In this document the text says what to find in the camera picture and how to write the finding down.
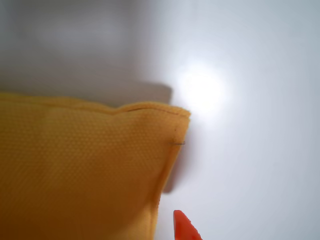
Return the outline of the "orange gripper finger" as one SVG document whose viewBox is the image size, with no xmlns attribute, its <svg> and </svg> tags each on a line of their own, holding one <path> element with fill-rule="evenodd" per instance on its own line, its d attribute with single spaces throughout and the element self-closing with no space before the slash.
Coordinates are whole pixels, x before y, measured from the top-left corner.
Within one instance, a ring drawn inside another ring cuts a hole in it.
<svg viewBox="0 0 320 240">
<path fill-rule="evenodd" d="M 173 211 L 175 240 L 202 240 L 197 229 L 181 210 Z"/>
</svg>

